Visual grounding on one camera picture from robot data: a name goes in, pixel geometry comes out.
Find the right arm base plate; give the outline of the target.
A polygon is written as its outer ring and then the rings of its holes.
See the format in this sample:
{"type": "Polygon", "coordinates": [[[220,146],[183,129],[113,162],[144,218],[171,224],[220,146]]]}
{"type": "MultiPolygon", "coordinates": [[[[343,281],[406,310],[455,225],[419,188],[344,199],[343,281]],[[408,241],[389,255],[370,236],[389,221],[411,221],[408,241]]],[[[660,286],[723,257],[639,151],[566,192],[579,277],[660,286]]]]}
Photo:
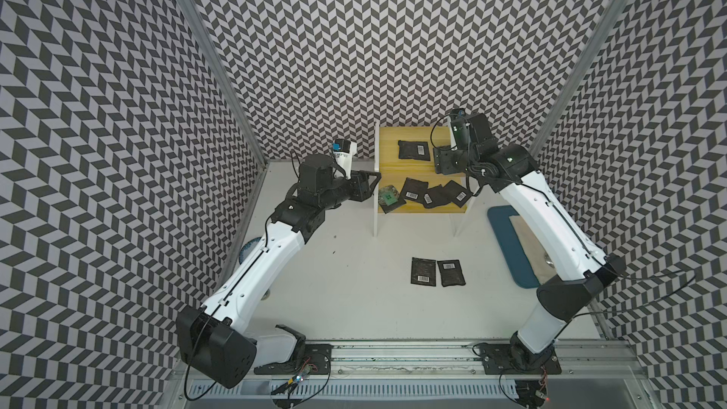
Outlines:
{"type": "Polygon", "coordinates": [[[522,375],[560,375],[562,366],[551,345],[539,353],[532,353],[524,346],[482,343],[474,347],[487,375],[501,373],[522,375]]]}

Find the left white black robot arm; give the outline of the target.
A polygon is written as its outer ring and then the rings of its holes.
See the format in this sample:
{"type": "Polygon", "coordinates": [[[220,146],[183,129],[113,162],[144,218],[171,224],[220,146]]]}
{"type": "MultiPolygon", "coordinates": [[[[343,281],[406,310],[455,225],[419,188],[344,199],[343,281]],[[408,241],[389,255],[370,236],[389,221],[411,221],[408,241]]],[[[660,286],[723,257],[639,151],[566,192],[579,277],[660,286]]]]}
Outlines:
{"type": "Polygon", "coordinates": [[[329,210],[372,198],[380,172],[352,170],[348,158],[315,153],[299,165],[297,181],[264,224],[264,235],[248,258],[200,307],[187,306],[176,319],[181,359],[225,388],[268,363],[285,363],[302,337],[276,326],[271,335],[247,335],[257,305],[291,258],[323,225],[329,210]]]}

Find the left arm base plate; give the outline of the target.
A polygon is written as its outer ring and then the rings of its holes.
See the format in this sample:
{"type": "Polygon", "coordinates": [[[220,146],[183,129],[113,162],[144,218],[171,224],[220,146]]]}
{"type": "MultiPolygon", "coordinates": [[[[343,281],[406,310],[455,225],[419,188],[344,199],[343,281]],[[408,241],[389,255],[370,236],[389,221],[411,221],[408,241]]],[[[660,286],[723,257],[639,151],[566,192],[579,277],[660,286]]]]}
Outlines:
{"type": "Polygon", "coordinates": [[[312,367],[310,374],[327,375],[331,371],[331,344],[308,344],[297,347],[292,357],[283,363],[271,363],[254,368],[255,375],[293,376],[307,363],[312,367]]]}

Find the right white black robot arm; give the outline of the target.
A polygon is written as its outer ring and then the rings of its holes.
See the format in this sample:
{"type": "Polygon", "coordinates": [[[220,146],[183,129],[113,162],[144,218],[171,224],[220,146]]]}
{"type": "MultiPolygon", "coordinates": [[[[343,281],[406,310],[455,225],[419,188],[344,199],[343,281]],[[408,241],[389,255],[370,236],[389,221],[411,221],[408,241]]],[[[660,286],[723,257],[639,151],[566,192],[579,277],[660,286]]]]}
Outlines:
{"type": "Polygon", "coordinates": [[[587,237],[531,153],[519,144],[501,146],[485,115],[456,108],[441,118],[449,125],[451,144],[447,157],[435,159],[437,170],[454,170],[500,194],[555,265],[556,276],[539,287],[535,309],[510,339],[509,356],[516,367],[535,367],[549,359],[556,339],[579,312],[625,274],[626,262],[587,237]]]}

